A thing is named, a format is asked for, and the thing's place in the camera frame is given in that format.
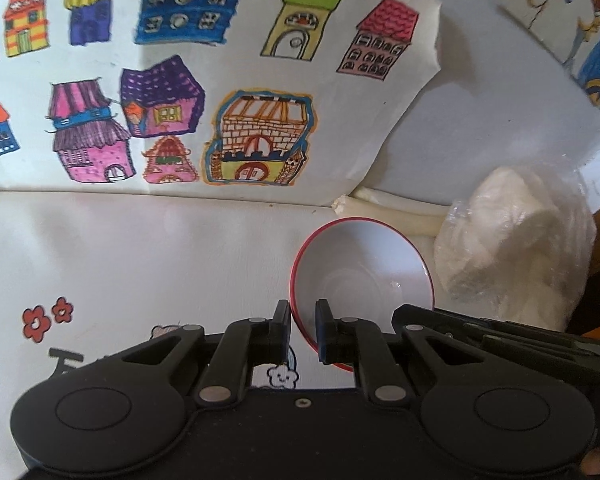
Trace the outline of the white printed table cloth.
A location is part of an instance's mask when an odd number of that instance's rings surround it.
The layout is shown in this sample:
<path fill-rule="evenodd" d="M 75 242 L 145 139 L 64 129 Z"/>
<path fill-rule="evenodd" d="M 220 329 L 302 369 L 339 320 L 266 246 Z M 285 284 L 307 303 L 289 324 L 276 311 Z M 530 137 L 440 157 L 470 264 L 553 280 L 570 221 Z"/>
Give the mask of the white printed table cloth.
<path fill-rule="evenodd" d="M 9 432 L 9 415 L 21 393 L 41 380 L 106 354 L 197 322 L 220 330 L 246 314 L 271 314 L 287 295 L 289 273 L 303 240 L 332 220 L 324 208 L 248 205 L 185 198 L 0 193 L 0 479 L 20 479 L 26 466 Z M 56 324 L 50 312 L 64 297 L 72 321 Z M 52 327 L 38 344 L 23 335 L 24 310 L 42 306 Z M 294 401 L 300 386 L 350 386 L 352 374 L 317 363 L 300 333 L 295 361 L 257 368 L 260 392 Z M 178 446 L 183 472 L 166 470 L 174 454 L 148 479 L 433 479 L 416 472 L 414 444 L 392 440 L 396 455 L 340 450 L 336 444 L 380 444 L 369 432 L 335 437 L 317 429 L 309 472 L 309 444 L 291 422 L 274 422 L 256 437 L 273 438 L 247 453 L 237 430 L 209 440 L 194 435 L 193 451 Z"/>

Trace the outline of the red-rimmed white bowl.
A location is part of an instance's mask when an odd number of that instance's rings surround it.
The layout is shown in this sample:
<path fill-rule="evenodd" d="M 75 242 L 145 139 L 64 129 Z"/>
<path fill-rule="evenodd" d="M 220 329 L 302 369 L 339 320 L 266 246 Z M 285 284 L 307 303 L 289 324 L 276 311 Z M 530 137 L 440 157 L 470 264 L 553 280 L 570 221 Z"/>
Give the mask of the red-rimmed white bowl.
<path fill-rule="evenodd" d="M 289 277 L 294 322 L 317 350 L 315 304 L 325 299 L 336 318 L 362 318 L 390 330 L 393 311 L 412 304 L 431 311 L 434 279 L 422 252 L 385 222 L 332 220 L 303 242 Z"/>

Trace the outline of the houses drawing paper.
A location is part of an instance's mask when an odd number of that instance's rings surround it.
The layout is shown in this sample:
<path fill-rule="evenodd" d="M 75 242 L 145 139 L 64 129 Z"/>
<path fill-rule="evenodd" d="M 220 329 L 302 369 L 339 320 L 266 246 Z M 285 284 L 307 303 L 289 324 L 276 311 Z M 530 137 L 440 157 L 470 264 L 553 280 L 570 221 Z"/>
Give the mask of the houses drawing paper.
<path fill-rule="evenodd" d="M 439 71 L 439 0 L 0 0 L 0 191 L 325 205 Z"/>

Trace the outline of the plastic bag of white rolls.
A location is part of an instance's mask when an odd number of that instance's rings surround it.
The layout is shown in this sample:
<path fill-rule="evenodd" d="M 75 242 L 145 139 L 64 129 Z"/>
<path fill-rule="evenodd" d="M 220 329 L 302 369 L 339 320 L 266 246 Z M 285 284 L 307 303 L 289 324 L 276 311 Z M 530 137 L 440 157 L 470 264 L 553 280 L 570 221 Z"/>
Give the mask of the plastic bag of white rolls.
<path fill-rule="evenodd" d="M 434 266 L 457 309 L 564 330 L 582 298 L 595 237 L 579 171 L 501 166 L 452 205 L 434 241 Z"/>

